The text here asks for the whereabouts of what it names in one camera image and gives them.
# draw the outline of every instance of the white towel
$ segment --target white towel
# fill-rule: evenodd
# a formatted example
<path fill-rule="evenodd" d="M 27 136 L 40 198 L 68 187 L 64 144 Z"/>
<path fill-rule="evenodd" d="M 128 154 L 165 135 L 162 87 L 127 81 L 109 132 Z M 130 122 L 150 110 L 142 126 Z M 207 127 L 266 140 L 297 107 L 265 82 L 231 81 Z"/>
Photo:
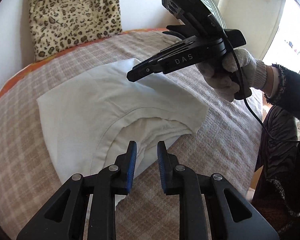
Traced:
<path fill-rule="evenodd" d="M 162 73 L 129 82 L 127 72 L 139 62 L 97 66 L 37 99 L 44 141 L 61 183 L 74 173 L 88 176 L 113 164 L 130 140 L 137 142 L 138 175 L 156 160 L 158 141 L 169 147 L 202 125 L 207 106 Z"/>

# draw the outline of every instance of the person's arm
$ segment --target person's arm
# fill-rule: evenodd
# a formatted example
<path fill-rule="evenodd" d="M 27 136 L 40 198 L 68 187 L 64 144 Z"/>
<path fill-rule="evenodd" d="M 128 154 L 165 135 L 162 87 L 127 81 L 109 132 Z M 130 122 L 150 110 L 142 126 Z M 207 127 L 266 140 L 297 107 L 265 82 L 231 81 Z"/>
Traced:
<path fill-rule="evenodd" d="M 266 83 L 261 89 L 268 103 L 280 106 L 300 120 L 300 74 L 281 65 L 266 66 Z"/>

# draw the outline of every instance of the beige checkered blanket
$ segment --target beige checkered blanket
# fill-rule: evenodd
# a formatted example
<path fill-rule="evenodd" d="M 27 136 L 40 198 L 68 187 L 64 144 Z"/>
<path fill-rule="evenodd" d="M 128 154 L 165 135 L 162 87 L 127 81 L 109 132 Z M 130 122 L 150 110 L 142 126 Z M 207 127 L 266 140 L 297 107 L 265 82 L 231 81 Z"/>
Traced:
<path fill-rule="evenodd" d="M 0 225 L 12 239 L 60 187 L 36 99 L 97 65 L 132 57 L 145 60 L 167 47 L 166 39 L 175 41 L 161 32 L 131 32 L 77 48 L 29 73 L 0 98 Z M 196 137 L 180 137 L 169 152 L 197 173 L 223 174 L 245 194 L 261 127 L 242 101 L 217 98 L 194 66 L 168 76 L 210 107 Z M 261 92 L 254 90 L 248 102 L 261 117 Z M 163 194 L 154 163 L 134 180 L 131 194 L 117 206 L 117 239 L 178 239 L 178 219 L 178 198 Z"/>

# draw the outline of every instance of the leopard print pillow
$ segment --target leopard print pillow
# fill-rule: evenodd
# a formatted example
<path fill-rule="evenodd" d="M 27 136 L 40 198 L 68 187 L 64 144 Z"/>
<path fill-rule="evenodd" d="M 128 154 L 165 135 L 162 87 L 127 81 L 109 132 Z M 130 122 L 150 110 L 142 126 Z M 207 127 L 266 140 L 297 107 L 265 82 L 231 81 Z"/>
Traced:
<path fill-rule="evenodd" d="M 35 61 L 122 32 L 119 0 L 29 0 Z"/>

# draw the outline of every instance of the white glove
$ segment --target white glove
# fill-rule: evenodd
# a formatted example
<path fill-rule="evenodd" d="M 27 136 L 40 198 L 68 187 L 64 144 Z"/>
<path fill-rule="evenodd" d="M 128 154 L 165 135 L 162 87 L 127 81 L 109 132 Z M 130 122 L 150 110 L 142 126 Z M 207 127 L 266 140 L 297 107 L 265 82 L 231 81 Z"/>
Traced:
<path fill-rule="evenodd" d="M 255 89 L 262 89 L 266 83 L 266 66 L 259 60 L 252 57 L 246 49 L 235 49 L 239 64 L 242 68 L 243 74 L 248 80 L 249 87 Z M 235 72 L 238 70 L 232 53 L 227 54 L 222 60 L 222 66 L 226 71 Z M 232 102 L 234 94 L 240 90 L 239 84 L 230 79 L 229 74 L 215 74 L 214 69 L 207 63 L 196 64 L 207 84 L 214 88 L 215 92 L 222 98 Z"/>

